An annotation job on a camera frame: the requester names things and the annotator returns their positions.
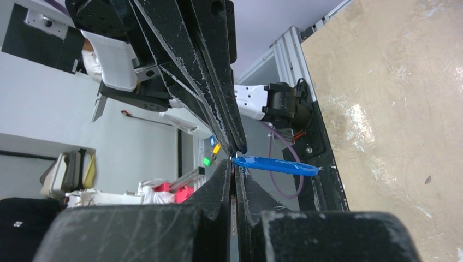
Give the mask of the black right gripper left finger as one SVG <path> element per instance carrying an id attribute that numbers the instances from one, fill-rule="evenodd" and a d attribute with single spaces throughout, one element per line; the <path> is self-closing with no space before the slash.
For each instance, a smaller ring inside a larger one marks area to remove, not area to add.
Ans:
<path id="1" fill-rule="evenodd" d="M 34 261 L 228 261 L 232 163 L 180 204 L 66 209 Z"/>

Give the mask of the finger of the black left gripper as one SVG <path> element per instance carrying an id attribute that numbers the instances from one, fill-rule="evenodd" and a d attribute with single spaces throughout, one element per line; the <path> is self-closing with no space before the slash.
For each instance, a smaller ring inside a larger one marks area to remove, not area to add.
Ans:
<path id="1" fill-rule="evenodd" d="M 215 134 L 228 154 L 246 153 L 247 141 L 235 96 L 235 12 L 232 1 L 192 1 L 197 23 L 195 44 L 203 58 L 211 85 L 206 100 L 215 117 Z"/>
<path id="2" fill-rule="evenodd" d="M 139 61 L 155 64 L 158 75 L 137 91 L 109 91 L 109 97 L 140 108 L 165 112 L 174 98 L 215 134 L 214 114 L 206 100 L 211 85 L 195 44 L 192 1 L 112 1 Z"/>

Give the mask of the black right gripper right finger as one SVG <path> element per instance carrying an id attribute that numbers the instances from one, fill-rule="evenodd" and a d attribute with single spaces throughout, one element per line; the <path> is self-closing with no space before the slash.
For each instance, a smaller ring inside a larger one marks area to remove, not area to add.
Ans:
<path id="1" fill-rule="evenodd" d="M 421 260 L 390 213 L 292 211 L 239 167 L 235 188 L 240 261 Z"/>

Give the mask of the blue plastic key tag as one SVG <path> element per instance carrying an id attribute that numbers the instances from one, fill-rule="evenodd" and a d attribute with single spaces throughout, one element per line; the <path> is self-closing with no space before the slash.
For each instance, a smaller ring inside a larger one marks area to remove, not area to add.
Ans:
<path id="1" fill-rule="evenodd" d="M 233 157 L 232 160 L 236 165 L 244 168 L 280 172 L 285 174 L 316 176 L 319 172 L 319 169 L 315 166 L 288 160 L 255 156 Z"/>

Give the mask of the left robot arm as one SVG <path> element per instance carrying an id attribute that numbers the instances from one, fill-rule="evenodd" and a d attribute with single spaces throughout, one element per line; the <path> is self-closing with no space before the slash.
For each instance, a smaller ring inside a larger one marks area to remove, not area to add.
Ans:
<path id="1" fill-rule="evenodd" d="M 102 69 L 103 94 L 165 111 L 174 98 L 227 154 L 247 152 L 234 94 L 232 1 L 66 1 Z"/>

